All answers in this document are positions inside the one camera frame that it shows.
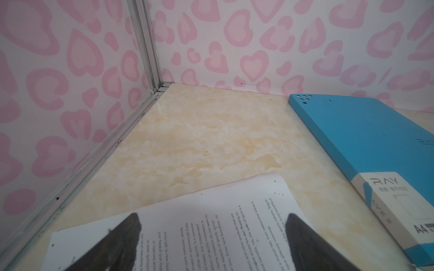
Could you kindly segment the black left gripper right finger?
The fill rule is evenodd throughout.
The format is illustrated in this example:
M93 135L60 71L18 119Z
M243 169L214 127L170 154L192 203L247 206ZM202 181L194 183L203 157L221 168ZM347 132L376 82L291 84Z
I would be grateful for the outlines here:
M285 225L296 271L359 271L295 213Z

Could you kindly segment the blue and black file folder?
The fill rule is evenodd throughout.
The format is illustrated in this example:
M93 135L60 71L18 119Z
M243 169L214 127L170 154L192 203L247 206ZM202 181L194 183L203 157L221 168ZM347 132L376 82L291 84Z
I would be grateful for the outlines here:
M289 105L418 268L434 267L434 136L374 98Z

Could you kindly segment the printed paper sheet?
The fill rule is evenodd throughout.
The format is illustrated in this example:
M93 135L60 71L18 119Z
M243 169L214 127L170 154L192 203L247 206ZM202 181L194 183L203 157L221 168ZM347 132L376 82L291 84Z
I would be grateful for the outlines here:
M136 271L292 271L285 224L304 219L277 173L142 207Z

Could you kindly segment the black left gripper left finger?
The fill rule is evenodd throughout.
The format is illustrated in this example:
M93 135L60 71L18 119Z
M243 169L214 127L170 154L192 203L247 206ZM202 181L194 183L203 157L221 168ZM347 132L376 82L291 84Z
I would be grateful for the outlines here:
M139 216L131 213L66 271L132 271L140 233Z

